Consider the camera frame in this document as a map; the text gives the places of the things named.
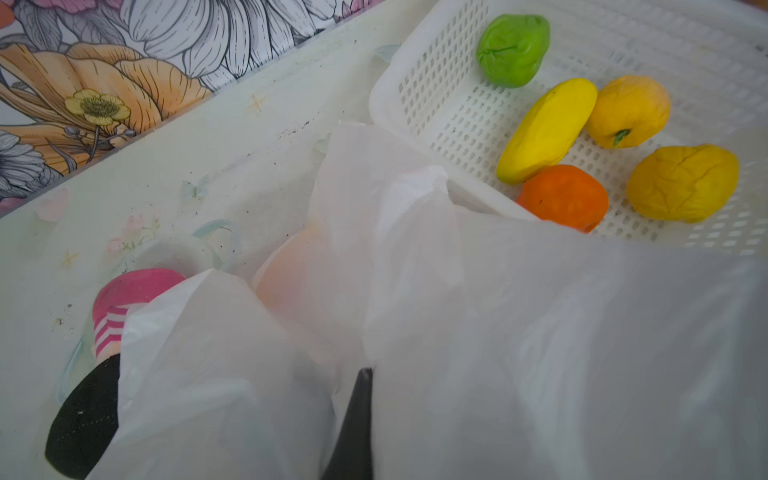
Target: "yellow toy mango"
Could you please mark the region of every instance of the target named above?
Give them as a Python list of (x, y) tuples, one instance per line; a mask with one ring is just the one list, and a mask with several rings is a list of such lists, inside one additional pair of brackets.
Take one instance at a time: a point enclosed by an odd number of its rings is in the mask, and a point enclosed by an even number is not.
[(584, 78), (564, 81), (539, 98), (499, 158), (496, 177), (506, 184), (521, 184), (560, 162), (597, 98), (598, 88)]
[(667, 90), (652, 77), (625, 75), (600, 90), (587, 132), (603, 148), (642, 144), (670, 118)]
[(725, 205), (738, 181), (739, 160), (728, 150), (662, 147), (634, 169), (627, 198), (645, 217), (697, 223)]

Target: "green fruit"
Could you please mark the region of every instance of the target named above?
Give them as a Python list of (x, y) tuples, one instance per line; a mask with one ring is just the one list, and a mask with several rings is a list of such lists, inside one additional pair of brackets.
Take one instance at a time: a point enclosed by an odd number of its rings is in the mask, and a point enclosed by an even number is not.
[(517, 88), (541, 67), (549, 48), (549, 22), (540, 15), (500, 15), (485, 29), (477, 58), (492, 84)]

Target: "yellow lemon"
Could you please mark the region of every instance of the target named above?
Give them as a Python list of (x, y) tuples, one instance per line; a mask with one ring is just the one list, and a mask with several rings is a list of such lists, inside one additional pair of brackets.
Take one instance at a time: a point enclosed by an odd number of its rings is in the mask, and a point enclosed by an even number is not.
[(696, 223), (725, 205), (738, 180), (739, 160), (728, 150), (662, 147), (634, 169), (627, 198), (645, 217)]
[(669, 117), (670, 98), (659, 82), (625, 75), (600, 90), (587, 132), (603, 148), (636, 147), (659, 133)]
[(539, 98), (499, 158), (496, 177), (506, 184), (521, 184), (560, 162), (597, 98), (598, 88), (584, 78), (564, 81)]

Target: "black fabric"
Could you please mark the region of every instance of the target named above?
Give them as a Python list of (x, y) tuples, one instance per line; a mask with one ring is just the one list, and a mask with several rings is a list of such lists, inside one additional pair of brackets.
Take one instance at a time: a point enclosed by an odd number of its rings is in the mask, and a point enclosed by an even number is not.
[(372, 480), (371, 394), (373, 370), (357, 373), (339, 440), (321, 480)]
[(85, 478), (118, 430), (120, 355), (100, 363), (75, 387), (48, 432), (45, 458), (59, 473)]

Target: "pink sock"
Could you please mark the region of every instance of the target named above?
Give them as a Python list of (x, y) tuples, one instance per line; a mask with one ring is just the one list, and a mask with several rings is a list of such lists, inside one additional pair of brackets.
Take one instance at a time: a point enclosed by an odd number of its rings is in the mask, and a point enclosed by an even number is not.
[(96, 364), (120, 353), (123, 324), (129, 310), (149, 303), (156, 296), (184, 281), (184, 275), (166, 268), (123, 273), (104, 286), (93, 309)]

